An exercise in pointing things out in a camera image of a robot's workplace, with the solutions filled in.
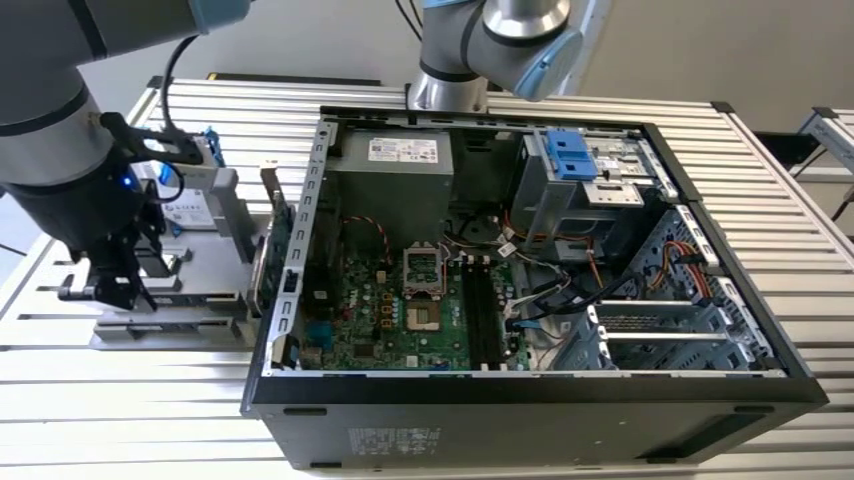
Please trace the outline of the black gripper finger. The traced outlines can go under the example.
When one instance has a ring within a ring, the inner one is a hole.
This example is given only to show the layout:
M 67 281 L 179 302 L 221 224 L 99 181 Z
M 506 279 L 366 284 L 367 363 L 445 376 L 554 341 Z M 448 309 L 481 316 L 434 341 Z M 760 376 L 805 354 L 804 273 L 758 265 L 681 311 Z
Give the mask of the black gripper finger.
M 62 301 L 93 304 L 107 311 L 158 310 L 133 247 L 101 244 L 91 251 L 71 249 L 70 256 L 75 268 L 58 288 Z

